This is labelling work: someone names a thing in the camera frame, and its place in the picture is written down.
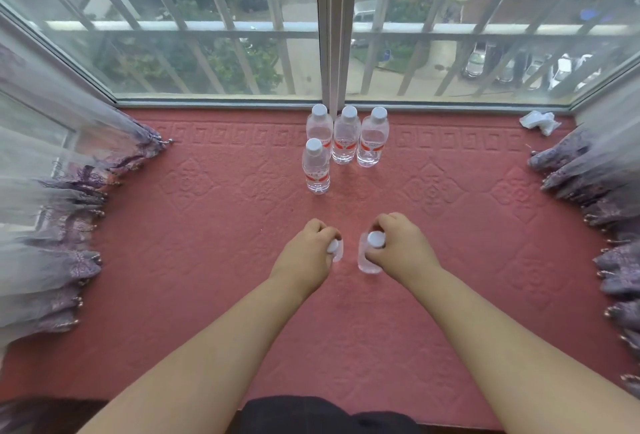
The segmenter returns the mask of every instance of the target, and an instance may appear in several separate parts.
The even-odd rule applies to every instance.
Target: hand
[[[385,246],[369,249],[365,252],[366,258],[404,287],[409,287],[416,278],[440,269],[438,258],[420,228],[401,213],[379,215],[373,229],[385,233]]]
[[[296,293],[308,298],[329,276],[333,254],[326,249],[333,239],[342,239],[335,227],[313,218],[282,249],[270,277],[283,280]]]

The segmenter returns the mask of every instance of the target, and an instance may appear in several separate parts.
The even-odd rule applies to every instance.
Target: forearm
[[[449,272],[407,284],[509,434],[636,433],[640,404],[486,301]]]
[[[247,294],[110,402],[81,434],[222,434],[304,298],[277,278]]]

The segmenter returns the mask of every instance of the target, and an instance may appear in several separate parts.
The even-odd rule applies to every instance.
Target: glass window pane
[[[270,0],[225,0],[226,22],[214,0],[3,1],[116,97],[321,96],[317,0],[272,0],[280,21],[309,24],[308,38],[284,44],[274,38]],[[188,32],[179,30],[183,21]]]
[[[355,0],[347,100],[568,105],[640,51],[640,0],[380,1]]]

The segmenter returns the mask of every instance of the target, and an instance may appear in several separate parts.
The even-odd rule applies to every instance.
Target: person's right hand
[[[416,278],[440,269],[440,263],[428,240],[416,225],[401,213],[383,213],[372,230],[385,233],[385,246],[370,248],[365,257],[380,266],[397,282],[408,287]]]

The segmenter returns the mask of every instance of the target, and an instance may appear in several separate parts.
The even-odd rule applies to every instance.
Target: person's left hand
[[[269,277],[283,280],[296,293],[308,298],[329,276],[333,254],[326,249],[333,239],[342,239],[335,227],[313,218],[285,246]]]

